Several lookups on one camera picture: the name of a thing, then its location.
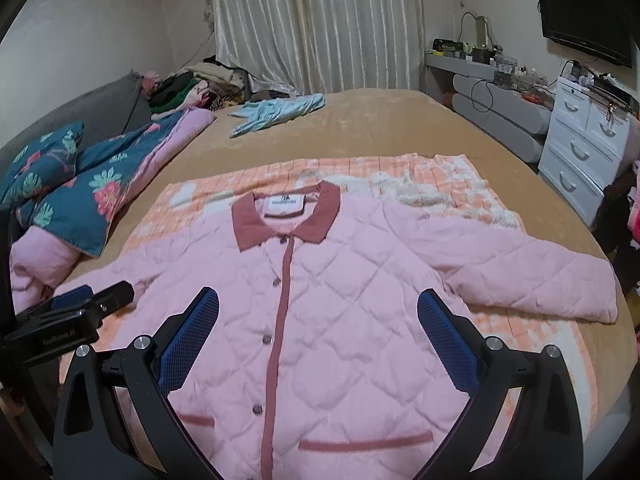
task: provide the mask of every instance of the jacket collar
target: jacket collar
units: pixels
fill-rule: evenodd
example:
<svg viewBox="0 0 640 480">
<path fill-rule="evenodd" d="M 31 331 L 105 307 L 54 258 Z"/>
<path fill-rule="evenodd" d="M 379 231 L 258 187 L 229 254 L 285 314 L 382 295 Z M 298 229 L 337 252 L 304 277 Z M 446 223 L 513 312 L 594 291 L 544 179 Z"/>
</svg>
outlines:
<svg viewBox="0 0 640 480">
<path fill-rule="evenodd" d="M 297 236 L 305 242 L 319 244 L 326 238 L 340 209 L 340 188 L 330 182 L 322 181 L 315 186 L 302 187 L 288 191 L 289 194 L 307 194 L 319 192 L 320 197 L 311 216 L 298 225 L 289 235 Z M 257 198 L 270 195 L 248 193 L 231 206 L 231 218 L 236 234 L 238 248 L 241 251 L 264 243 L 269 238 L 282 235 L 265 224 L 255 209 Z"/>
</svg>

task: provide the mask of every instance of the clothing label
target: clothing label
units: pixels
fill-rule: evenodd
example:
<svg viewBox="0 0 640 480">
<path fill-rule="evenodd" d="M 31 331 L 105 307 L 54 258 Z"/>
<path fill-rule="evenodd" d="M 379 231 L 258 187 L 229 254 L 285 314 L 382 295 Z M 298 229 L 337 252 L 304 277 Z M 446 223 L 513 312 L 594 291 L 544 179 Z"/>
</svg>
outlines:
<svg viewBox="0 0 640 480">
<path fill-rule="evenodd" d="M 287 217 L 302 213 L 305 208 L 304 195 L 276 195 L 270 196 L 267 202 L 265 216 Z"/>
</svg>

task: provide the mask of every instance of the bed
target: bed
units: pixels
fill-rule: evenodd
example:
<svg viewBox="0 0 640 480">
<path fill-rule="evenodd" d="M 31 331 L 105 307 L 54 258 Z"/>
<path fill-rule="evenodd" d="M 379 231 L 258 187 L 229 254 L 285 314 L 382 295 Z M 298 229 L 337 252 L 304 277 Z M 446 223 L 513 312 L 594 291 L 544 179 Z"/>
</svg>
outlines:
<svg viewBox="0 0 640 480">
<path fill-rule="evenodd" d="M 168 184 L 295 158 L 413 152 L 426 157 L 466 155 L 505 206 L 519 213 L 528 234 L 604 258 L 578 215 L 524 163 L 420 92 L 359 89 L 331 94 L 322 110 L 236 139 L 229 138 L 230 131 L 242 120 L 229 117 L 231 110 L 216 112 L 217 120 L 119 213 L 102 256 L 82 259 L 67 281 L 116 259 Z M 620 286 L 618 309 L 615 324 L 579 322 L 593 364 L 598 418 L 619 397 L 638 359 L 633 325 Z"/>
</svg>

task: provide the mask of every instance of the drawer handle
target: drawer handle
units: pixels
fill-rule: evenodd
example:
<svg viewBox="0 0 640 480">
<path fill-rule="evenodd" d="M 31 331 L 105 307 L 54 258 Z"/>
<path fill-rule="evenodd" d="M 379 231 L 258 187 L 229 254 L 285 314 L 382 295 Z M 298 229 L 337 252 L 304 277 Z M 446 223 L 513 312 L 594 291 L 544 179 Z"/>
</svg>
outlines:
<svg viewBox="0 0 640 480">
<path fill-rule="evenodd" d="M 569 104 L 567 101 L 564 102 L 564 106 L 566 107 L 567 110 L 569 110 L 570 112 L 577 112 L 580 108 L 578 108 L 575 105 Z"/>
<path fill-rule="evenodd" d="M 602 129 L 602 132 L 607 137 L 615 137 L 616 136 L 616 133 L 611 128 L 607 128 L 604 124 L 600 123 L 600 127 Z"/>
<path fill-rule="evenodd" d="M 560 172 L 560 184 L 562 184 L 562 187 L 564 187 L 569 193 L 575 191 L 575 184 L 572 184 L 568 180 L 566 181 L 566 184 L 564 183 L 564 171 Z"/>
<path fill-rule="evenodd" d="M 587 152 L 584 152 L 580 148 L 575 145 L 575 142 L 571 141 L 571 150 L 574 152 L 574 155 L 578 157 L 580 160 L 587 160 L 591 155 Z"/>
</svg>

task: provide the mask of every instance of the curtain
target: curtain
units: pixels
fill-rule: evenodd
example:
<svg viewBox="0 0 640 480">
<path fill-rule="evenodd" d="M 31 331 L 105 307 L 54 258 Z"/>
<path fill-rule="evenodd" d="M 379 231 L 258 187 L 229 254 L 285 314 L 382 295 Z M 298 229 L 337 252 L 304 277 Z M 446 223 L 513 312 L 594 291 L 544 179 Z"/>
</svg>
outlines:
<svg viewBox="0 0 640 480">
<path fill-rule="evenodd" d="M 261 88 L 420 89 L 422 0 L 213 0 L 216 56 Z"/>
</svg>

